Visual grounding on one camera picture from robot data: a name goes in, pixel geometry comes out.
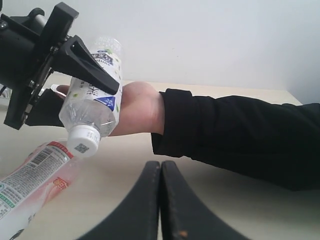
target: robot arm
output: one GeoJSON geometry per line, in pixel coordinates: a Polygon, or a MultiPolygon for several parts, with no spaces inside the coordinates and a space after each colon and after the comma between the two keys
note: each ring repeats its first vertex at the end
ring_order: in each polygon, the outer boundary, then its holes
{"type": "Polygon", "coordinates": [[[17,130],[23,124],[62,125],[58,113],[63,100],[49,89],[39,97],[54,71],[111,95],[117,93],[119,83],[100,67],[81,38],[68,35],[78,15],[63,2],[54,7],[48,20],[40,8],[28,16],[1,15],[0,84],[12,89],[4,124],[17,130]]]}

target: white bottle cap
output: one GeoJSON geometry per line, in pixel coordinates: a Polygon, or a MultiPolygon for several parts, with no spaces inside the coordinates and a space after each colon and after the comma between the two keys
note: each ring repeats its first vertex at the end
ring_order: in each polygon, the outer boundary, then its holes
{"type": "Polygon", "coordinates": [[[70,129],[66,147],[76,157],[89,158],[97,152],[100,139],[93,126],[78,125],[70,129]]]}

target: blue label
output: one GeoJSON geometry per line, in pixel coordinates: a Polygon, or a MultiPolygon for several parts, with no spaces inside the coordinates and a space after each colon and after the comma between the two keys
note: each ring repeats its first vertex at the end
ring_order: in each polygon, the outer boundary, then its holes
{"type": "Polygon", "coordinates": [[[106,105],[108,108],[111,109],[111,111],[114,111],[116,102],[116,98],[114,96],[100,97],[96,98],[95,100],[106,105]]]}

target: black jacket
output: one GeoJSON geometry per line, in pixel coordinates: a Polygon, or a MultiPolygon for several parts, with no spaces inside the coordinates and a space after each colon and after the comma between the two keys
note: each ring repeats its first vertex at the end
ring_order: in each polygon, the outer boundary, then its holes
{"type": "Polygon", "coordinates": [[[270,104],[167,89],[153,152],[193,160],[291,190],[320,187],[320,104],[270,104]]]}

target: qr code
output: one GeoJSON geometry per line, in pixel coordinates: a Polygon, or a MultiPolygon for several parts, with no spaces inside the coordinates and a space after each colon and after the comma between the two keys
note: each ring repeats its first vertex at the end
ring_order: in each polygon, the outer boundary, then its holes
{"type": "Polygon", "coordinates": [[[76,146],[74,149],[77,150],[78,152],[84,154],[86,151],[89,150],[89,147],[87,147],[87,146],[83,145],[82,143],[80,143],[80,144],[79,144],[78,146],[76,146]]]}

